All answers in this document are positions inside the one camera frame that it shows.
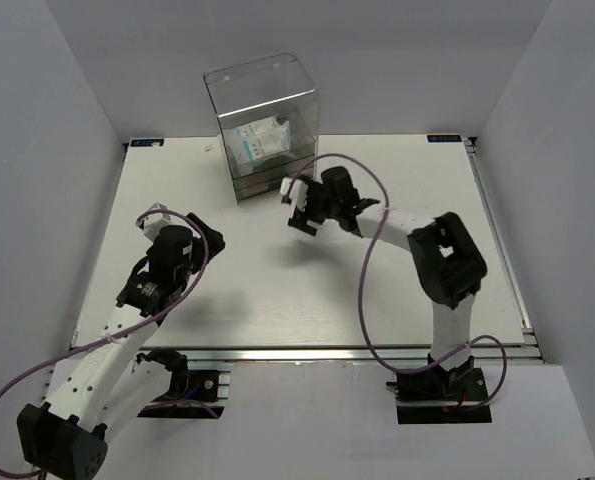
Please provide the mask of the cotton pad packet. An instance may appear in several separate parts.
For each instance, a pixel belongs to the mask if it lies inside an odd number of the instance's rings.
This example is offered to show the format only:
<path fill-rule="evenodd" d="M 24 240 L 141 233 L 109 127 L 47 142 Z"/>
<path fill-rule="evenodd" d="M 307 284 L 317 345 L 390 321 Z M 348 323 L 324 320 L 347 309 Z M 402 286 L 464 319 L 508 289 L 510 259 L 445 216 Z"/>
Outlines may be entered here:
<path fill-rule="evenodd" d="M 289 145 L 290 123 L 280 123 L 276 116 L 271 116 L 235 127 L 230 130 L 230 135 L 250 141 L 273 135 L 280 144 Z"/>
<path fill-rule="evenodd" d="M 288 140 L 283 135 L 270 134 L 229 139 L 235 165 L 240 169 L 251 169 L 262 162 L 287 153 Z"/>

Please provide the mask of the clear acrylic drawer organizer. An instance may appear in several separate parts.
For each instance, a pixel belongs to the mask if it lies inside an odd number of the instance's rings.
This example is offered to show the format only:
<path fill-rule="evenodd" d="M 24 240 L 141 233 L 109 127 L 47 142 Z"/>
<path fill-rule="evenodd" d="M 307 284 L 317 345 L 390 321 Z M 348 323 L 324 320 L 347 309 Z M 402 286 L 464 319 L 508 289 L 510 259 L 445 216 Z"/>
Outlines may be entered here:
<path fill-rule="evenodd" d="M 203 80 L 237 202 L 277 189 L 317 155 L 320 94 L 296 55 L 215 68 Z"/>

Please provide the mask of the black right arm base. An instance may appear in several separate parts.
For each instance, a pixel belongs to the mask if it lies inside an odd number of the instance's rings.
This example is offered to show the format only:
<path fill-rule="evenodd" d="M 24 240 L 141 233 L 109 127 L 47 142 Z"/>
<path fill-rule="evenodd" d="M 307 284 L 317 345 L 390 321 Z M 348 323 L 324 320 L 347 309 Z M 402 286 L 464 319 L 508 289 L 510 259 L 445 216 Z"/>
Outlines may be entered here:
<path fill-rule="evenodd" d="M 447 389 L 430 372 L 397 374 L 386 388 L 395 395 L 400 425 L 491 424 L 493 420 L 488 405 L 476 407 L 488 398 L 480 368 L 474 368 Z"/>

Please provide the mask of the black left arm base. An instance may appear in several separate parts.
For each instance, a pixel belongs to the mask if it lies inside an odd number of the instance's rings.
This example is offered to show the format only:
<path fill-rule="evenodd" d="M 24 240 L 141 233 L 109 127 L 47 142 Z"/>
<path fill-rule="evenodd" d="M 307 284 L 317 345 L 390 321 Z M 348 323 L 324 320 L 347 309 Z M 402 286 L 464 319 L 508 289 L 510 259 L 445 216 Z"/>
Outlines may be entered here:
<path fill-rule="evenodd" d="M 141 410 L 140 418 L 217 420 L 221 417 L 229 395 L 230 371 L 194 366 L 181 352 L 160 349 L 139 353 L 132 372 L 147 361 L 163 365 L 170 382 L 166 392 Z"/>

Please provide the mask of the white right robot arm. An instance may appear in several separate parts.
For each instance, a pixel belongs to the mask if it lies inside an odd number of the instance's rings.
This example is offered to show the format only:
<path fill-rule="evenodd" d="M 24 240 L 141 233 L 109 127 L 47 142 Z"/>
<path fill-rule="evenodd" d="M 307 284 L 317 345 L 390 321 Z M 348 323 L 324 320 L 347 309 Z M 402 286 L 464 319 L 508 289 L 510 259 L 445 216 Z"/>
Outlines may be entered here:
<path fill-rule="evenodd" d="M 474 369 L 471 316 L 487 265 L 461 218 L 395 213 L 384 201 L 363 198 L 348 170 L 325 170 L 320 180 L 286 177 L 280 186 L 293 206 L 290 227 L 316 235 L 327 220 L 372 244 L 383 242 L 411 254 L 417 278 L 431 301 L 433 324 L 427 366 L 399 372 L 394 388 L 428 399 L 456 397 Z"/>

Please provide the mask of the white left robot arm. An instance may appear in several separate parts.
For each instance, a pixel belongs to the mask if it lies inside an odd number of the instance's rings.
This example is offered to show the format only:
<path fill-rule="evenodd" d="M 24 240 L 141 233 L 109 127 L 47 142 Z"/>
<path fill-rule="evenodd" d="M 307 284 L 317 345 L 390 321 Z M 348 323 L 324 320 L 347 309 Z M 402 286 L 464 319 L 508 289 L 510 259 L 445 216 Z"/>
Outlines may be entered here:
<path fill-rule="evenodd" d="M 192 386 L 185 355 L 140 349 L 225 247 L 223 235 L 189 213 L 153 206 L 137 225 L 151 245 L 133 266 L 100 333 L 66 381 L 17 417 L 24 459 L 59 479 L 92 479 L 113 437 L 150 406 L 176 407 Z"/>

